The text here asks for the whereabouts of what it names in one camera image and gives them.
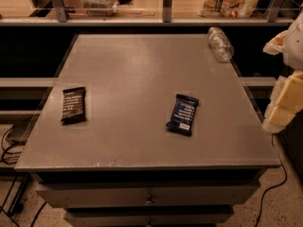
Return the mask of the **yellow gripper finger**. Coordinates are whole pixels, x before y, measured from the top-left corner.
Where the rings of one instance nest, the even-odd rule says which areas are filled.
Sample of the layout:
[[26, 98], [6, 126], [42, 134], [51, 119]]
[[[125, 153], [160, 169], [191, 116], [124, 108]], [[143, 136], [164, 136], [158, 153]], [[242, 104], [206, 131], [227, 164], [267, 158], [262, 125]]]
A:
[[280, 76], [273, 88], [262, 127], [269, 133], [284, 130], [295, 115], [303, 110], [303, 72]]
[[268, 42], [264, 47], [263, 51], [270, 55], [277, 55], [282, 53], [284, 50], [284, 40], [287, 34], [287, 30], [278, 33], [270, 42]]

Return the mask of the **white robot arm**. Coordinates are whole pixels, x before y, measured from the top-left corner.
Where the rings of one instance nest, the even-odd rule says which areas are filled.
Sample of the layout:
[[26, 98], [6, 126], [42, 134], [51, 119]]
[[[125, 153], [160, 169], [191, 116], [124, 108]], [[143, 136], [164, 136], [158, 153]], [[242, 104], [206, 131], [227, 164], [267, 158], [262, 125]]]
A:
[[278, 77], [262, 123], [265, 131], [279, 133], [303, 110], [303, 14], [268, 42], [263, 51], [270, 55], [282, 53], [284, 64], [294, 69], [290, 76]]

